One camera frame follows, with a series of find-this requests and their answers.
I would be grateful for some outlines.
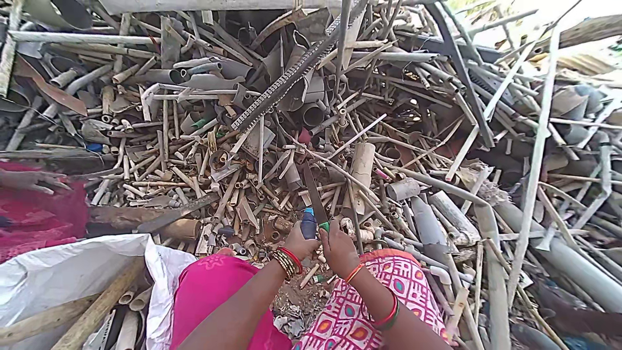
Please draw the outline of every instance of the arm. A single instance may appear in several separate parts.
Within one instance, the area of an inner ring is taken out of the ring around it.
[[[305,240],[298,221],[285,247],[303,259],[319,247],[317,240]],[[285,270],[273,260],[253,276],[237,293],[217,307],[180,344],[178,350],[246,349],[261,316],[266,312],[285,280]]]
[[[366,268],[352,278],[350,285],[356,289],[367,310],[374,319],[389,316],[393,307],[393,295]],[[399,313],[393,327],[383,331],[384,342],[390,350],[412,349],[451,349],[432,328],[408,310],[399,305]]]
[[[360,263],[352,240],[339,229],[336,220],[330,222],[330,233],[320,229],[324,257],[339,277],[346,278]],[[393,295],[366,268],[362,268],[350,281],[374,319],[384,319],[393,308]],[[403,304],[393,326],[383,331],[384,342],[391,350],[418,349],[451,350],[432,328],[421,321]]]
[[[44,171],[8,171],[0,169],[0,187],[10,189],[32,189],[47,194],[54,194],[54,191],[37,185],[40,182],[71,190],[69,186],[60,182],[63,174],[46,173]]]

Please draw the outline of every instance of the blue handle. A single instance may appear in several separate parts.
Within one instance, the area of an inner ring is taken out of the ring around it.
[[[306,208],[302,214],[302,222],[300,223],[300,230],[302,236],[305,239],[315,239],[315,233],[317,232],[317,222],[315,216],[313,216],[313,209]]]

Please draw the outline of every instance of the gold bangle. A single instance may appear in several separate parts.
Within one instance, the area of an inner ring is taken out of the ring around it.
[[[279,262],[283,270],[285,270],[285,279],[287,281],[290,281],[295,274],[294,266],[292,262],[284,255],[285,253],[281,251],[276,251],[272,254],[272,257],[275,258]]]

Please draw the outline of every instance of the scrap pile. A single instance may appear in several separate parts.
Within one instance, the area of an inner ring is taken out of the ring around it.
[[[598,26],[515,42],[507,25],[535,11],[494,1],[54,3],[5,8],[0,158],[85,181],[90,237],[148,232],[261,264],[321,206],[361,253],[424,265],[456,346],[617,344],[622,92],[555,79],[558,49]],[[467,30],[457,15],[473,11],[494,19]],[[506,51],[473,44],[494,27]],[[329,290],[321,252],[305,264],[300,287]],[[303,318],[282,309],[280,325]]]

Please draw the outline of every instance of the green handle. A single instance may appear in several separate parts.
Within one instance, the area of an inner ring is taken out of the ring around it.
[[[329,222],[323,222],[321,224],[318,225],[321,229],[324,229],[326,232],[328,232],[330,230],[330,223]]]

